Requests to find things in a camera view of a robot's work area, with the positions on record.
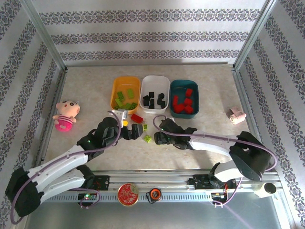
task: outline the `tape measure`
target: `tape measure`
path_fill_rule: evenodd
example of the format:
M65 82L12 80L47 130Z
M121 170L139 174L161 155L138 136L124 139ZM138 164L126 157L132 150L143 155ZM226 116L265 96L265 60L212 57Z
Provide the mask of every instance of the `tape measure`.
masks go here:
M153 204L158 202L161 199L162 193L161 190L158 188L153 188L148 193L146 193L146 198L149 203Z

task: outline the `white cylinder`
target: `white cylinder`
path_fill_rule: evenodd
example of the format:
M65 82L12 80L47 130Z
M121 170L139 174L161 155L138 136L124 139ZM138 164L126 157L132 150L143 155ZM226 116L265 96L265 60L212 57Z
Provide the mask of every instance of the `white cylinder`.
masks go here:
M276 192L276 187L272 183L263 183L258 185L254 189L254 193L259 196L259 198L269 197Z

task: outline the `red block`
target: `red block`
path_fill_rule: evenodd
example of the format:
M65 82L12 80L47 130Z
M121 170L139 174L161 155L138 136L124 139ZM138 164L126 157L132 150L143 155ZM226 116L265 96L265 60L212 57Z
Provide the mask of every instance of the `red block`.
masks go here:
M133 120L134 122L140 123L140 124L143 122L143 118L141 118L140 116L137 116L136 114L133 114L130 117L130 119Z
M185 96L189 98L189 97L191 97L192 93L193 93L193 90L191 88L188 88L188 89L186 89Z
M186 106L185 108L184 108L184 110L185 110L185 112L188 114L188 115L191 115L192 113L193 113L193 111L194 111L194 109L191 107L191 106Z
M173 97L173 107L178 105L178 99L179 99L179 97L177 95L174 95L174 97Z
M193 101L191 100L191 99L188 99L188 98L186 98L185 100L184 100L184 105L189 105L189 106L191 106L193 104Z
M175 113L179 114L181 113L181 111L184 110L184 104L179 104L174 106L173 111L175 111Z

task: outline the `plush doll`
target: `plush doll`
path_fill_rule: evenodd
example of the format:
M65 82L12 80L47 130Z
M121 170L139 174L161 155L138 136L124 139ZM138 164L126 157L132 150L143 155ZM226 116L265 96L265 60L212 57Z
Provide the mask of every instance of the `plush doll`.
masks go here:
M76 123L75 116L79 113L81 107L72 101L60 101L56 104L60 115L54 115L55 128L59 131L69 131L72 128L72 124Z

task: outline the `beige tabletop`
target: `beige tabletop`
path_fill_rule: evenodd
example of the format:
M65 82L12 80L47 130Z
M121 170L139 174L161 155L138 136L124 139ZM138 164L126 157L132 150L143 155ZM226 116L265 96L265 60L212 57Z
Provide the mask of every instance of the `beige tabletop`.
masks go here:
M45 161L49 161L69 150L98 123L108 116L112 84L120 76L136 76L142 80L147 75L166 76L170 82L175 79L189 79L199 86L200 110L193 119L178 119L182 128L195 127L209 133L237 135L248 131L246 122L233 125L226 113L229 108L241 108L229 65L159 65L159 66L112 66L112 67L70 67L68 69L62 100L79 101L80 113L77 123L69 132L53 128ZM156 129L152 125L155 115L137 114L148 124L147 133L153 138ZM134 123L128 117L129 128ZM226 156L202 151L179 150L171 145L158 146L151 141L121 139L117 146L105 150L99 157L87 163L91 170L119 169L188 169L212 168L217 162L229 160Z

